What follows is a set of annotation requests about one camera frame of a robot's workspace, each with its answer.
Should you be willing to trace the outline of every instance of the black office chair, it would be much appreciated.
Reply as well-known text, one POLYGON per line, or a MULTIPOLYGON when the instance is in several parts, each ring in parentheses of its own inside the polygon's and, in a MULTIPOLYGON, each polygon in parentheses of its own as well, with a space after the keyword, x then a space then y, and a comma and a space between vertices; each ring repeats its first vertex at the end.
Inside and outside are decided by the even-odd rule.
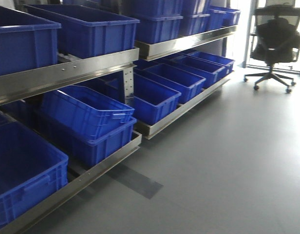
POLYGON ((295 85, 294 79, 274 74, 273 68, 276 63, 296 62, 298 59, 300 34, 297 27, 300 22, 300 9, 283 5, 268 6, 256 9, 255 17, 258 42, 250 57, 264 61, 269 72, 245 75, 244 81, 248 81, 246 77, 262 77, 255 82, 254 90, 258 90, 260 82, 272 78, 284 84, 287 87, 286 92, 290 93, 290 85, 282 79, 289 79, 291 85, 295 85))

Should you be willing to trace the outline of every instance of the stainless steel shelf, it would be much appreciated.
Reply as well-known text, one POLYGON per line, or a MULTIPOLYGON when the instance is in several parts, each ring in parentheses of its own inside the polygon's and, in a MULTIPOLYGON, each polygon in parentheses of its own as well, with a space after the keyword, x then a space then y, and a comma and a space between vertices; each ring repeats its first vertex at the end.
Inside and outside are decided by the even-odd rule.
POLYGON ((230 35, 233 35, 236 30, 237 26, 231 26, 188 37, 164 41, 157 44, 147 44, 144 42, 136 41, 135 46, 140 48, 141 59, 152 61, 165 57, 167 55, 194 48, 196 46, 204 45, 215 40, 226 38, 230 35))
POLYGON ((181 105, 174 112, 172 112, 171 114, 169 114, 164 119, 157 122, 156 124, 150 126, 140 121, 137 122, 135 125, 136 130, 140 132, 146 139, 153 138, 162 130, 164 130, 166 127, 168 127, 170 124, 172 124, 174 121, 176 121, 185 113, 187 113, 189 110, 191 110, 193 107, 198 105, 201 101, 203 101, 212 93, 214 93, 216 90, 218 90, 220 87, 222 87, 225 83, 227 83, 231 79, 231 76, 233 76, 233 74, 234 73, 231 73, 225 78, 223 78, 222 80, 220 80, 219 82, 213 84, 212 86, 204 90, 202 93, 200 93, 198 96, 194 97, 189 102, 181 105))
POLYGON ((133 132, 132 138, 133 140, 130 143, 89 170, 86 168, 80 170, 79 164, 69 164, 70 170, 74 170, 75 174, 78 175, 79 171, 81 171, 82 174, 16 220, 0 229, 0 234, 21 234, 41 221, 44 217, 104 175, 107 171, 137 151, 141 144, 142 136, 137 132, 133 132))
POLYGON ((139 48, 0 76, 0 105, 132 68, 139 48))

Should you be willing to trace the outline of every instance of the crate rim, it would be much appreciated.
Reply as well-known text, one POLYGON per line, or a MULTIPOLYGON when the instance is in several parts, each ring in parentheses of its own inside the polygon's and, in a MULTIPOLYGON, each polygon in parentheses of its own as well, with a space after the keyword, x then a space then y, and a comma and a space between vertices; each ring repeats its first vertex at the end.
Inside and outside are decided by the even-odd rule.
POLYGON ((41 21, 44 21, 45 24, 25 24, 25 25, 10 25, 10 26, 0 26, 0 34, 1 33, 13 33, 13 32, 27 32, 27 31, 35 31, 35 30, 44 30, 44 29, 60 29, 61 24, 58 22, 51 21, 49 19, 44 19, 42 17, 34 16, 31 14, 28 14, 26 12, 18 11, 9 9, 3 6, 0 6, 1 9, 5 9, 7 11, 14 11, 16 14, 19 15, 27 15, 32 18, 39 19, 41 21))
POLYGON ((123 16, 123 15, 118 15, 118 14, 115 14, 115 13, 112 13, 112 12, 106 12, 106 11, 102 11, 102 10, 99 10, 99 9, 95 9, 95 8, 91 8, 91 7, 87 7, 87 6, 82 6, 82 5, 55 5, 55 4, 50 5, 49 4, 47 6, 55 6, 55 7, 62 7, 62 8, 64 8, 64 7, 74 7, 74 8, 79 8, 79 9, 84 8, 84 9, 87 9, 87 10, 90 10, 90 11, 93 11, 93 12, 96 11, 96 13, 100 12, 100 13, 107 14, 107 15, 114 15, 114 16, 117 16, 117 17, 120 16, 120 17, 123 18, 123 20, 110 20, 110 21, 106 20, 106 21, 88 22, 88 21, 84 21, 84 20, 77 19, 77 18, 74 18, 74 17, 59 14, 59 13, 56 13, 56 12, 53 12, 53 11, 45 10, 43 8, 40 8, 39 6, 43 6, 43 5, 23 5, 23 7, 25 7, 25 8, 32 8, 32 9, 35 9, 35 10, 38 10, 38 11, 41 11, 41 12, 47 12, 48 14, 51 14, 53 16, 62 18, 64 20, 68 20, 70 22, 78 23, 78 24, 81 24, 81 25, 87 26, 87 27, 140 23, 140 20, 135 19, 135 18, 131 18, 131 17, 123 16))

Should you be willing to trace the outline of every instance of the metal shelf frame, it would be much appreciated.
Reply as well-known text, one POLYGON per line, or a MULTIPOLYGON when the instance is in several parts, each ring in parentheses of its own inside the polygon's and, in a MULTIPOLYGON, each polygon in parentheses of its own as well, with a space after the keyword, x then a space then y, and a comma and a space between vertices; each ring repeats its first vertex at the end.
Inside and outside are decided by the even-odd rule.
MULTIPOLYGON (((135 43, 137 48, 131 50, 76 61, 65 61, 53 66, 0 76, 0 105, 119 71, 123 71, 124 86, 122 101, 128 105, 133 105, 133 67, 135 66, 132 63, 133 61, 138 59, 151 61, 223 39, 233 35, 236 28, 237 26, 226 27, 152 45, 137 41, 135 43)), ((149 126, 138 122, 136 124, 138 132, 133 132, 132 141, 96 166, 88 169, 80 163, 70 160, 68 172, 73 176, 73 179, 70 180, 68 185, 0 229, 0 234, 24 233, 111 168, 137 151, 140 148, 142 135, 147 139, 154 137, 221 88, 230 80, 230 76, 228 75, 204 90, 201 94, 177 108, 173 113, 155 125, 149 126)))
POLYGON ((198 105, 200 102, 202 102, 204 99, 206 99, 208 96, 213 94, 215 91, 217 91, 219 88, 221 88, 225 83, 227 83, 231 77, 234 75, 234 73, 230 73, 225 78, 221 79, 217 83, 213 84, 209 88, 205 89, 203 92, 201 92, 199 95, 188 101, 187 103, 181 105, 178 107, 174 112, 160 120, 154 125, 148 125, 143 122, 137 122, 135 127, 138 132, 140 132, 146 139, 151 139, 154 136, 156 136, 158 133, 163 131, 165 128, 167 128, 170 124, 172 124, 174 121, 179 119, 181 116, 183 116, 185 113, 187 113, 189 110, 194 108, 196 105, 198 105))
MULTIPOLYGON (((138 58, 139 49, 135 48, 0 76, 0 105, 118 71, 124 71, 124 79, 132 80, 125 74, 132 75, 132 62, 138 58)), ((125 89, 126 97, 133 93, 131 86, 125 89)))
POLYGON ((74 180, 69 182, 65 187, 46 198, 32 209, 12 221, 10 224, 0 229, 0 234, 21 234, 26 230, 40 222, 43 218, 59 208, 65 202, 70 200, 77 193, 85 189, 91 183, 103 176, 107 171, 115 167, 121 161, 137 151, 141 144, 142 136, 140 133, 133 132, 132 141, 119 149, 99 164, 93 166, 89 170, 87 168, 81 168, 80 164, 72 165, 69 162, 69 172, 74 175, 79 175, 79 171, 82 172, 80 176, 77 176, 74 180))
POLYGON ((136 41, 135 46, 140 48, 140 58, 152 61, 168 55, 172 55, 187 49, 207 44, 212 41, 226 38, 233 35, 237 26, 225 27, 205 33, 195 34, 188 37, 177 38, 157 44, 147 44, 136 41))

